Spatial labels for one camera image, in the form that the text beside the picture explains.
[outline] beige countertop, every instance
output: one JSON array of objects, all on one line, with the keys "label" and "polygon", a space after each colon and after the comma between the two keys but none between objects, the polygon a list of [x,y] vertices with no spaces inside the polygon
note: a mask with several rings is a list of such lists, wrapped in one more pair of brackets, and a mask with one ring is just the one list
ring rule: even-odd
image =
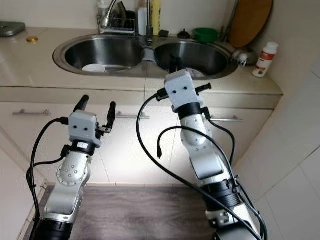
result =
[{"label": "beige countertop", "polygon": [[[96,34],[96,30],[37,28],[8,38],[0,38],[0,89],[45,88],[92,91],[155,92],[164,80],[148,77],[85,76],[67,72],[53,62],[52,54],[62,43],[75,37]],[[28,43],[28,36],[37,36],[36,44]],[[211,83],[212,94],[245,94],[282,96],[281,89],[267,76],[256,78],[252,68],[238,68],[227,77],[194,81],[196,87]],[[0,95],[0,102],[12,101]]]}]

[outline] stainless steel sink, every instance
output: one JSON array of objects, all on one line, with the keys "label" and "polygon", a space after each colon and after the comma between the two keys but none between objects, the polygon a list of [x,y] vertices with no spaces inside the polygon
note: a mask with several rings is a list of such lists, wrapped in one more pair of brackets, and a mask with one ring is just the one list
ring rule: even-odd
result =
[{"label": "stainless steel sink", "polygon": [[[68,72],[88,76],[163,79],[169,72],[187,68],[195,80],[206,80],[225,77],[237,69],[231,61],[232,51],[219,44],[160,37],[154,37],[151,46],[145,42],[144,37],[81,36],[58,46],[53,60]],[[91,64],[102,65],[105,72],[82,70]]]},{"label": "stainless steel sink", "polygon": [[[138,42],[106,35],[88,35],[60,45],[53,53],[53,60],[60,68],[71,73],[107,75],[136,67],[143,56],[144,48]],[[91,64],[103,65],[105,72],[82,70]]]},{"label": "stainless steel sink", "polygon": [[158,66],[167,72],[187,68],[195,79],[218,79],[237,69],[230,53],[218,45],[180,41],[165,43],[155,49]]}]

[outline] gray floor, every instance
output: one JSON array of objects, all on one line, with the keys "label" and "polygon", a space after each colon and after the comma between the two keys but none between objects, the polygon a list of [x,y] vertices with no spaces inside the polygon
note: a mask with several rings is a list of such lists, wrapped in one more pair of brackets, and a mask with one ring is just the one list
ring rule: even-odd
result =
[{"label": "gray floor", "polygon": [[184,187],[87,187],[70,239],[210,240],[205,210],[202,198]]}]

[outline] faucet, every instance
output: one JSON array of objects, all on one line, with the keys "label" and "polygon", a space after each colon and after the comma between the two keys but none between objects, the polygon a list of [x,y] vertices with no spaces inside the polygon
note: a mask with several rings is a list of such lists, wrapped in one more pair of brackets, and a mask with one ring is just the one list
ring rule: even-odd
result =
[{"label": "faucet", "polygon": [[[116,4],[117,0],[112,0],[110,3],[110,6],[108,8],[108,11],[106,13],[106,15],[103,17],[102,19],[102,26],[104,28],[107,28],[109,26],[110,23],[110,16],[112,13],[112,10]],[[151,44],[153,41],[153,35],[154,35],[154,28],[151,26],[151,4],[150,4],[150,0],[146,0],[146,18],[147,18],[147,25],[146,25],[146,43],[147,44]]]},{"label": "faucet", "polygon": [[109,22],[110,22],[110,15],[112,12],[112,9],[114,9],[114,6],[116,4],[117,0],[112,0],[112,2],[110,3],[110,6],[108,8],[108,12],[106,13],[106,15],[103,17],[102,19],[102,26],[104,28],[107,28],[109,26]]}]

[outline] cabinet handle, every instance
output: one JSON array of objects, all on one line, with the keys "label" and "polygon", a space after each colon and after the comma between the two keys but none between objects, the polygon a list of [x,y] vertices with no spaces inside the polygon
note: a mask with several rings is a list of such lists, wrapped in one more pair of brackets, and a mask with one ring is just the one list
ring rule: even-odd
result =
[{"label": "cabinet handle", "polygon": [[[125,115],[123,112],[118,111],[115,115],[116,119],[137,119],[138,115]],[[141,119],[150,119],[150,116],[146,116],[145,113],[143,112],[141,115]]]},{"label": "cabinet handle", "polygon": [[26,112],[26,110],[21,109],[20,112],[13,112],[13,116],[51,116],[50,110],[46,109],[43,112]]},{"label": "cabinet handle", "polygon": [[213,115],[211,115],[211,121],[225,122],[225,123],[242,123],[244,120],[241,118],[238,118],[236,115],[234,115],[233,118],[215,118]]}]

